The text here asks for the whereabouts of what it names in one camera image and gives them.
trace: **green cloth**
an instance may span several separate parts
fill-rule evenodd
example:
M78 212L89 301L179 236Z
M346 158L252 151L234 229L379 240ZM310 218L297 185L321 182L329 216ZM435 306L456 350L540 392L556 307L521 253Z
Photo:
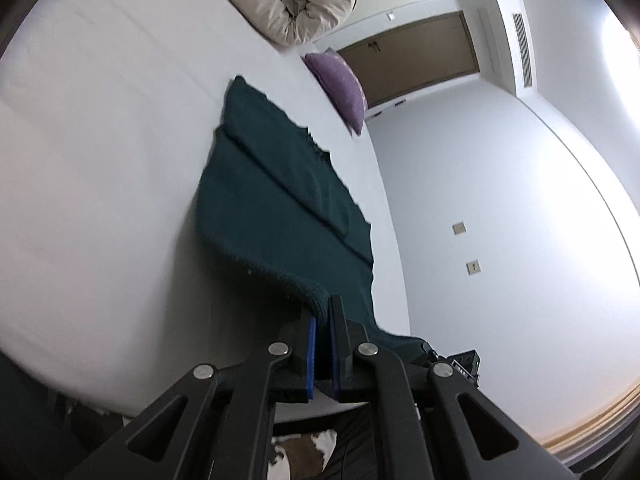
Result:
M370 225L306 128L292 123L241 76L226 95L222 125L202 173L196 228L207 244L250 266L312 310L316 349L330 354L329 298L369 339L420 362L422 339L381 330L373 314Z

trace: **purple pillow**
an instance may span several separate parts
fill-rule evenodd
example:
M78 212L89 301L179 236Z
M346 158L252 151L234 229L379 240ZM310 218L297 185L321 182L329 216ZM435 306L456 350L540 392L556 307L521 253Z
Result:
M347 126L356 134L361 134L367 99L349 65L332 48L322 54L307 54L303 61L316 76Z

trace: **door handle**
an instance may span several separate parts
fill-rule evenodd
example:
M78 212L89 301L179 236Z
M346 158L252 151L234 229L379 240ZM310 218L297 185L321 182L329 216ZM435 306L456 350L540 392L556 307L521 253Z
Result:
M382 50L380 49L380 46L379 46L377 41L372 41L371 43L367 43L367 46L369 48L372 48L373 52L377 52L377 53L381 53L382 52Z

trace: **bed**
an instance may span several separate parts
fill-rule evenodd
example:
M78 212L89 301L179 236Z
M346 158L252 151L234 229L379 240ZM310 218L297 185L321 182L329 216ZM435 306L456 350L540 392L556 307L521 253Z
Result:
M408 335L369 134L350 135L301 52L228 0L39 0L0 59L0 350L68 396L136 415L191 366L241 362L275 337L262 291L228 282L194 232L237 74L331 152L372 224L376 320Z

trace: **wall outlet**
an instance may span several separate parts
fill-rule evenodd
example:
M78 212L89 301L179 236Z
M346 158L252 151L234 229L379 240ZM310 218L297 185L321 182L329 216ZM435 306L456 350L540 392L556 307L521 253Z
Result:
M478 260L474 260L472 262L469 262L468 264L466 264L466 270L469 273L469 275L471 276L472 274L477 274L478 272L480 272L482 269L480 268L480 262L478 262Z
M461 235L462 233L466 233L465 223L460 222L459 224L453 224L453 234Z

